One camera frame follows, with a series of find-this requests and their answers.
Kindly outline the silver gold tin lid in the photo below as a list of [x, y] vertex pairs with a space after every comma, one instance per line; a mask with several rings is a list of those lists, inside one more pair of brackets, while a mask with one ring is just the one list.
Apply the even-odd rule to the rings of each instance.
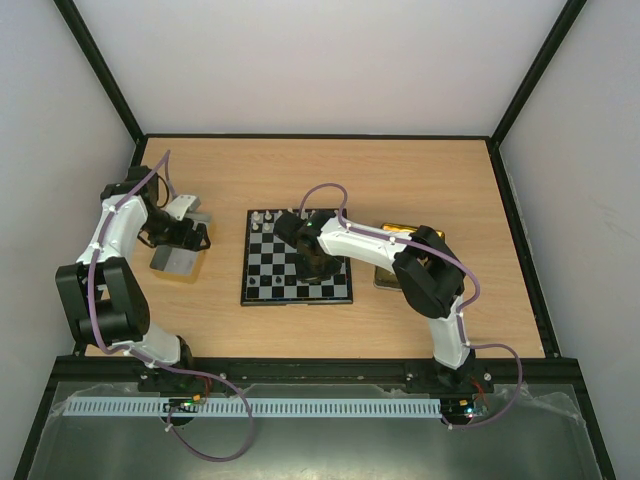
[[[205, 224], [209, 235], [209, 226], [212, 220], [210, 214], [193, 212], [188, 213], [185, 218], [190, 218], [196, 223]], [[168, 246], [159, 246], [154, 248], [154, 254], [151, 257], [149, 267], [153, 271], [162, 274], [184, 278], [193, 277], [198, 261], [204, 256], [207, 250], [183, 250]]]

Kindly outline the black silver chess board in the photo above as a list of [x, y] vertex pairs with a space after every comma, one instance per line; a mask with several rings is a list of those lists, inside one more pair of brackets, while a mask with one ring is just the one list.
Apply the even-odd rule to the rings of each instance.
[[[258, 231], [252, 230], [254, 211], [261, 214]], [[245, 307], [351, 304], [353, 287], [348, 259], [340, 260], [341, 271], [330, 280], [309, 284], [296, 278], [296, 250], [274, 235], [274, 224], [281, 214], [280, 210], [266, 209], [249, 210], [246, 213], [240, 304]], [[251, 276], [257, 278], [256, 286], [248, 285]], [[275, 276], [282, 279], [279, 286], [273, 284]]]

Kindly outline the gold tin with black pieces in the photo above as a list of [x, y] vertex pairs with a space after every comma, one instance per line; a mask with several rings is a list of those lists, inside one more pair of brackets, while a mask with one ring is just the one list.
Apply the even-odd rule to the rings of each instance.
[[[406, 234], [410, 239], [413, 238], [415, 232], [418, 230], [416, 226], [389, 223], [389, 222], [381, 224], [380, 228], [387, 233]], [[419, 262], [426, 270], [428, 270], [431, 266], [431, 259], [427, 256], [426, 253], [422, 253], [419, 259]], [[396, 277], [396, 274], [379, 266], [376, 266], [374, 269], [373, 284], [376, 288], [387, 289], [387, 290], [392, 290], [397, 292], [401, 291], [401, 285], [399, 280]]]

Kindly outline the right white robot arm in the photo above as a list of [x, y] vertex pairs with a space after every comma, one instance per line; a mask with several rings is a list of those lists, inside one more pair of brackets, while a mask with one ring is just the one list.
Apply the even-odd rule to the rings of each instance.
[[475, 354], [462, 307], [464, 280], [471, 275], [434, 229], [392, 232], [325, 210], [306, 220], [285, 211], [275, 221], [274, 234], [296, 250], [296, 276], [303, 282], [319, 283], [337, 274], [341, 257], [394, 274], [409, 306], [428, 320], [438, 384], [455, 392], [470, 381]]

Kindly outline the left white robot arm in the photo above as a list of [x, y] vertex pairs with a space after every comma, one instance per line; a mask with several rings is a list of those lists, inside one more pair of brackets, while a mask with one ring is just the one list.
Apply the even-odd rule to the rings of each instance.
[[150, 307], [129, 265], [137, 244], [155, 250], [169, 271], [173, 252], [186, 254], [191, 271], [200, 252], [210, 248], [209, 216], [197, 211], [196, 195], [167, 194], [169, 182], [146, 166], [132, 167], [100, 195], [101, 216], [92, 239], [75, 263], [61, 266], [55, 283], [71, 335], [82, 346], [108, 354], [132, 354], [150, 368], [190, 369], [186, 341], [151, 320]]

